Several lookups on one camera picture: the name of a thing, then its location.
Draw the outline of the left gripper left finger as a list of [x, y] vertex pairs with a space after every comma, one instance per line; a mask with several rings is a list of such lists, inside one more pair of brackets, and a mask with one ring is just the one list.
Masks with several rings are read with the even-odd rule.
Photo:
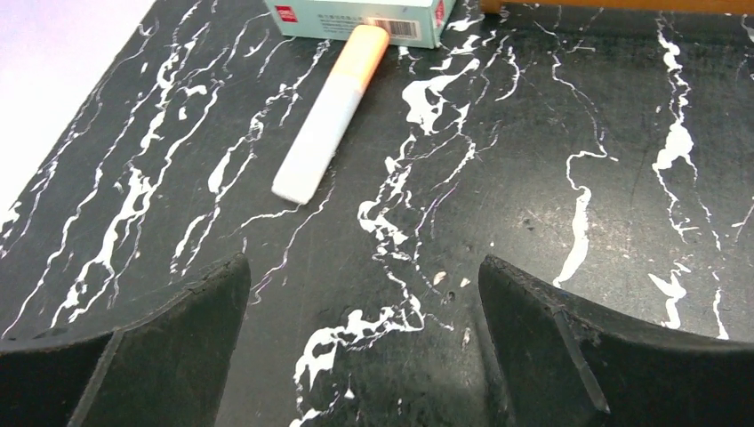
[[82, 323], [2, 341], [2, 425], [213, 425], [250, 279], [235, 254]]

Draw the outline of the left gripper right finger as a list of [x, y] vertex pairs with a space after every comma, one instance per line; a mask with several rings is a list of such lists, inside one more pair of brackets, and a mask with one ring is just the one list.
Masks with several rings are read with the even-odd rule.
[[668, 329], [493, 255], [478, 291], [516, 426], [750, 426], [753, 346]]

